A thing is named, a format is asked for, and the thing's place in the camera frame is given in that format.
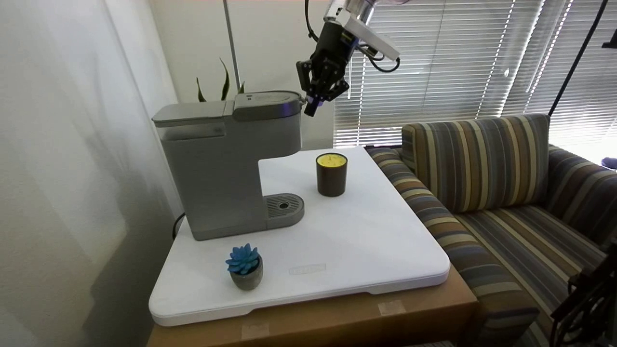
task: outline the couch armrest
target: couch armrest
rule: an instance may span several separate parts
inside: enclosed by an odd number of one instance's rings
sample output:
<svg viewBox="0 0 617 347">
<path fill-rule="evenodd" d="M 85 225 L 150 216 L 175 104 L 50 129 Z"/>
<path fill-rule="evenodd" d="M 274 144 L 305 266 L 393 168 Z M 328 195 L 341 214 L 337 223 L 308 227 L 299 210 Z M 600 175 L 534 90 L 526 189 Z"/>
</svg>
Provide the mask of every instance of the couch armrest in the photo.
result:
<svg viewBox="0 0 617 347">
<path fill-rule="evenodd" d="M 551 146 L 548 181 L 546 208 L 605 250 L 617 235 L 617 173 Z"/>
<path fill-rule="evenodd" d="M 507 270 L 468 233 L 459 220 L 401 162 L 397 148 L 366 148 L 413 212 L 447 252 L 480 308 L 463 345 L 503 345 L 536 320 L 538 308 Z"/>
</svg>

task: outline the window blinds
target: window blinds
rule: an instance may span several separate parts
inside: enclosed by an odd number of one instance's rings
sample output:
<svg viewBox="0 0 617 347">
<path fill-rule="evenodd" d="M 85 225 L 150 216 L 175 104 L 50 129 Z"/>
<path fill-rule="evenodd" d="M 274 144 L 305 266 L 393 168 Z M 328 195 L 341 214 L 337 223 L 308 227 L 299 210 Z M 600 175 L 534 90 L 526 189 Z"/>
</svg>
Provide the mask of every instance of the window blinds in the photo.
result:
<svg viewBox="0 0 617 347">
<path fill-rule="evenodd" d="M 538 0 L 415 0 L 376 6 L 370 27 L 401 50 L 395 73 L 361 54 L 337 100 L 335 144 L 399 142 L 409 121 L 495 115 L 528 44 Z"/>
<path fill-rule="evenodd" d="M 600 0 L 378 6 L 370 27 L 401 50 L 403 61 L 384 75 L 353 56 L 351 88 L 337 100 L 335 144 L 401 142 L 409 121 L 548 114 L 598 6 Z M 573 150 L 617 131 L 617 50 L 600 48 L 615 27 L 617 6 L 609 4 L 553 115 L 551 142 Z"/>
<path fill-rule="evenodd" d="M 505 114 L 548 114 L 592 27 L 600 0 L 546 6 Z M 617 156 L 617 50 L 602 48 L 617 29 L 609 2 L 551 117 L 549 141 L 588 160 Z"/>
</svg>

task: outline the couch cushion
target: couch cushion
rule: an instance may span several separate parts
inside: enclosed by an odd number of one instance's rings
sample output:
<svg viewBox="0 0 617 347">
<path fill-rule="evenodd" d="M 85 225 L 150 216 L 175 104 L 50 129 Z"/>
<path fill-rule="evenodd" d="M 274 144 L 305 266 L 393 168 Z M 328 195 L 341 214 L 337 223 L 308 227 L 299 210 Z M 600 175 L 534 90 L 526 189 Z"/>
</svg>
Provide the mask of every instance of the couch cushion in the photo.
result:
<svg viewBox="0 0 617 347">
<path fill-rule="evenodd" d="M 546 208 L 607 248 L 617 237 L 617 173 L 551 146 Z"/>
<path fill-rule="evenodd" d="M 549 314 L 567 297 L 569 277 L 582 268 L 596 268 L 605 256 L 592 241 L 538 206 L 457 218 L 534 297 L 546 333 L 551 328 Z"/>
<path fill-rule="evenodd" d="M 403 127 L 403 160 L 451 210 L 538 202 L 548 177 L 548 115 Z"/>
</svg>

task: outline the striped couch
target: striped couch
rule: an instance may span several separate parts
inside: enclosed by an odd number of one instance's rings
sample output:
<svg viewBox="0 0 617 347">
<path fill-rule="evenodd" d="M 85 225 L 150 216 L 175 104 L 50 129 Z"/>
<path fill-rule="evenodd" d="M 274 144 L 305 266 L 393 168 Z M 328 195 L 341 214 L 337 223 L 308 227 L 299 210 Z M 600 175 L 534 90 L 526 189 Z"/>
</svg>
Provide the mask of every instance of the striped couch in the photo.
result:
<svg viewBox="0 0 617 347">
<path fill-rule="evenodd" d="M 567 281 L 617 235 L 617 175 L 548 144 L 549 117 L 411 123 L 372 158 L 480 302 L 463 345 L 546 345 Z"/>
</svg>

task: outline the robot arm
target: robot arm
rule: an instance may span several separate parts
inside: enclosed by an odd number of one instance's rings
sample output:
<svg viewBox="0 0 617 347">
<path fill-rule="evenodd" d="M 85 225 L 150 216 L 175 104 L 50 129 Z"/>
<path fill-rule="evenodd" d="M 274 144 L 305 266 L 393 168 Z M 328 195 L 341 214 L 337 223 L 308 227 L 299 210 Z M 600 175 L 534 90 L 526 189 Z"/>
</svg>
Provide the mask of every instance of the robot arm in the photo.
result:
<svg viewBox="0 0 617 347">
<path fill-rule="evenodd" d="M 349 88 L 345 67 L 359 46 L 370 60 L 380 52 L 399 63 L 399 52 L 366 25 L 374 4 L 376 0 L 332 0 L 314 54 L 308 61 L 297 61 L 301 88 L 308 94 L 305 114 L 314 115 L 324 100 Z"/>
</svg>

